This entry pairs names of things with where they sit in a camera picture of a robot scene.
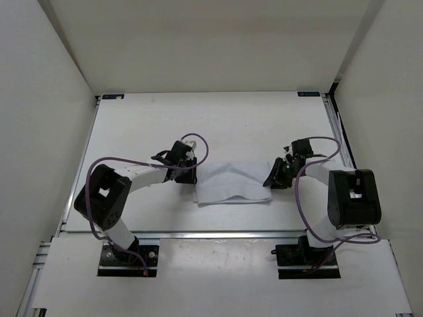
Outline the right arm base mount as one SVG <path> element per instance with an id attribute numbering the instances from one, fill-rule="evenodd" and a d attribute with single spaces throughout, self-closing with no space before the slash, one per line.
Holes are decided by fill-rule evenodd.
<path id="1" fill-rule="evenodd" d="M 280 280 L 341 278 L 334 247 L 311 247 L 306 236 L 296 244 L 277 244 L 270 253 L 276 257 Z"/>

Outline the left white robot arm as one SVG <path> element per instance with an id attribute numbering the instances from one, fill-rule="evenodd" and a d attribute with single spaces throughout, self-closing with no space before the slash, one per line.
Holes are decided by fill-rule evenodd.
<path id="1" fill-rule="evenodd" d="M 107 241 L 123 264 L 132 264 L 139 255 L 139 240 L 122 220 L 128 196 L 142 188 L 170 181 L 194 184 L 198 160 L 194 148 L 180 141 L 147 162 L 115 158 L 129 165 L 112 168 L 104 164 L 105 160 L 112 159 L 101 158 L 89 168 L 73 207 L 88 220 L 96 238 Z"/>

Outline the white skirt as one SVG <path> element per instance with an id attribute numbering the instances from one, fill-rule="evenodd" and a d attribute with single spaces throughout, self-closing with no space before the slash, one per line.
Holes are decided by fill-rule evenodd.
<path id="1" fill-rule="evenodd" d="M 270 171 L 265 160 L 204 163 L 196 170 L 193 200 L 199 206 L 269 203 L 272 190 L 263 183 Z"/>

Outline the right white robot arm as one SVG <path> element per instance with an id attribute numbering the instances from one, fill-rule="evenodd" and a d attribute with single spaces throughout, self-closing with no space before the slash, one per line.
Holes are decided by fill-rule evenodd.
<path id="1" fill-rule="evenodd" d="M 312 178 L 327 187 L 327 208 L 318 213 L 319 220 L 310 223 L 301 205 L 299 181 Z M 347 168 L 313 151 L 288 149 L 278 157 L 263 186 L 284 190 L 293 187 L 295 203 L 307 241 L 297 247 L 297 257 L 311 264 L 321 255 L 321 249 L 334 243 L 373 244 L 377 239 L 363 228 L 381 220 L 381 206 L 374 173 L 371 170 Z"/>

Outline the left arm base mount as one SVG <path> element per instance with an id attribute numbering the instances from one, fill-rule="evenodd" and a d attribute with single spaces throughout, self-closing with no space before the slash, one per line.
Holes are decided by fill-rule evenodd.
<path id="1" fill-rule="evenodd" d="M 139 257 L 117 251 L 109 243 L 102 245 L 98 261 L 98 277 L 140 277 L 154 278 L 157 276 L 159 260 L 159 245 L 139 244 Z"/>

